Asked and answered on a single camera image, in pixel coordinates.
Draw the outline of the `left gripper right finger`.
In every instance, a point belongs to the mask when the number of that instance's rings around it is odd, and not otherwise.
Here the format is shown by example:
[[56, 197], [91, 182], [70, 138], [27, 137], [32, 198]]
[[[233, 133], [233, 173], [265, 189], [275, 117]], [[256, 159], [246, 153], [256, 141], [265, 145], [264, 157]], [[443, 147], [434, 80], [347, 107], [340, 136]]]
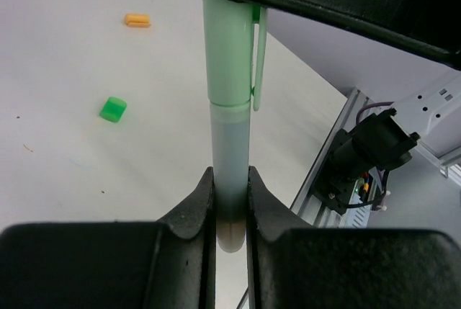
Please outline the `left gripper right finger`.
[[280, 238], [292, 230], [312, 226], [298, 217], [264, 183], [254, 166], [249, 167], [246, 198], [246, 254], [248, 269], [248, 303], [250, 308], [273, 308], [263, 304], [269, 295], [270, 282], [283, 280], [279, 258], [290, 249]]

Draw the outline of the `pale green marker pen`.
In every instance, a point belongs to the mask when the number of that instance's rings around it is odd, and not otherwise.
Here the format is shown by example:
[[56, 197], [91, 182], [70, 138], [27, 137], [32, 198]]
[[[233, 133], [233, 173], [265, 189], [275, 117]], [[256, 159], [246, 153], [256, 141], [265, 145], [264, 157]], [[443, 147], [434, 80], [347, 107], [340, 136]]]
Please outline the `pale green marker pen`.
[[250, 107], [210, 105], [216, 233], [219, 246], [237, 252], [246, 235]]

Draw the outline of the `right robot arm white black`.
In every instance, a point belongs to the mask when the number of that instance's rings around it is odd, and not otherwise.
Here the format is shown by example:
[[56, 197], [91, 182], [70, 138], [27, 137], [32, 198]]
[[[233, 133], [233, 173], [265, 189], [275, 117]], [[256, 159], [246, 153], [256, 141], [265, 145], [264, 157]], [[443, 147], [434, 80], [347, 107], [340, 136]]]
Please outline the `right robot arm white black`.
[[[250, 1], [337, 26], [453, 69], [460, 68], [460, 27], [456, 0], [232, 0]], [[344, 213], [353, 186], [370, 169], [385, 174], [411, 159], [421, 138], [415, 127], [398, 122], [402, 112], [389, 108], [338, 131], [320, 163], [308, 194]]]

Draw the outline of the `bright green marker cap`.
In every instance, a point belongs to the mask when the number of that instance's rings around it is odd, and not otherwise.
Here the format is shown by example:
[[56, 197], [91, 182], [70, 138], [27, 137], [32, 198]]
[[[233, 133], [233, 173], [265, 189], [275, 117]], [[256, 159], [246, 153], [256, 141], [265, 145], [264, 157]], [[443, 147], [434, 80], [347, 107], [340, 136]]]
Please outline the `bright green marker cap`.
[[106, 121], [117, 123], [121, 120], [126, 108], [127, 102], [125, 100], [108, 97], [99, 112], [99, 116]]

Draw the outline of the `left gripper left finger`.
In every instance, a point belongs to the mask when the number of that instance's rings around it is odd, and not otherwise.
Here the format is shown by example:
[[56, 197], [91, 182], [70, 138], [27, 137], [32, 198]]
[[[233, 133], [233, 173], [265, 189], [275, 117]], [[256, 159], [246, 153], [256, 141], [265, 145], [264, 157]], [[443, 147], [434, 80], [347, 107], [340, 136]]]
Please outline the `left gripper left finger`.
[[154, 307], [214, 308], [216, 218], [213, 169], [196, 188], [158, 220]]

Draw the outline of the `orange pen cap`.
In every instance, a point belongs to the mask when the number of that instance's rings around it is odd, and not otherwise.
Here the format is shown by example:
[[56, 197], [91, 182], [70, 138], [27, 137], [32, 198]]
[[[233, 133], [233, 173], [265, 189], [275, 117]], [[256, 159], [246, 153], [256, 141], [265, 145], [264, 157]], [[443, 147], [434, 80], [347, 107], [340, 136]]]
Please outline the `orange pen cap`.
[[147, 14], [126, 14], [123, 19], [127, 27], [148, 28], [151, 26], [150, 17]]

